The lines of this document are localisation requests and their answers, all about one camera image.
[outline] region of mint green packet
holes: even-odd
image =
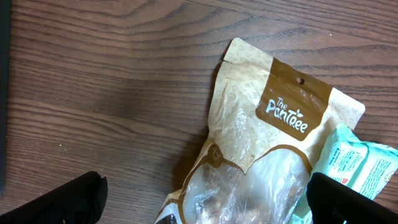
[[[311,175],[321,172],[373,200],[397,168],[398,150],[361,141],[349,127],[341,123],[328,136]],[[301,196],[288,223],[313,223],[306,194]]]

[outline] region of printed label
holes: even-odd
[[[303,141],[318,127],[332,87],[274,58],[256,115],[293,138]]]

